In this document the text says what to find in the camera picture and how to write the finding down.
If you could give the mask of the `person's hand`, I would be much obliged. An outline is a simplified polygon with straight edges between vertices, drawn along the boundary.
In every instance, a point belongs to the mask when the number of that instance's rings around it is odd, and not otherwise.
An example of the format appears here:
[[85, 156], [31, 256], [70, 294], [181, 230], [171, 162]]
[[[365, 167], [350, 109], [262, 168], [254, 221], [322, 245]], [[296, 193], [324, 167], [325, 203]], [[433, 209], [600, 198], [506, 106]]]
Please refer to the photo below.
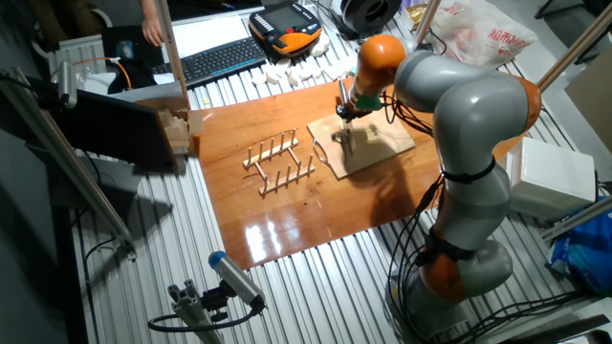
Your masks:
[[143, 19], [142, 34], [144, 39], [154, 47], [161, 48], [164, 43], [160, 21], [156, 16]]

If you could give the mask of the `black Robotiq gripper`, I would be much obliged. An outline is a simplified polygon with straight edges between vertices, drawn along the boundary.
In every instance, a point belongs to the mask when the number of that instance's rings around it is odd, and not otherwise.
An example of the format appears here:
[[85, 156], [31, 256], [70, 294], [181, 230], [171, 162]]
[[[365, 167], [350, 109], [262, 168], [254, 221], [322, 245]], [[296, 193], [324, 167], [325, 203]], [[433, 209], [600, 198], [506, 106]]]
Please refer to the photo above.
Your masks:
[[338, 105], [336, 112], [343, 122], [348, 122], [369, 115], [371, 110], [361, 109], [352, 100], [348, 100], [344, 105]]

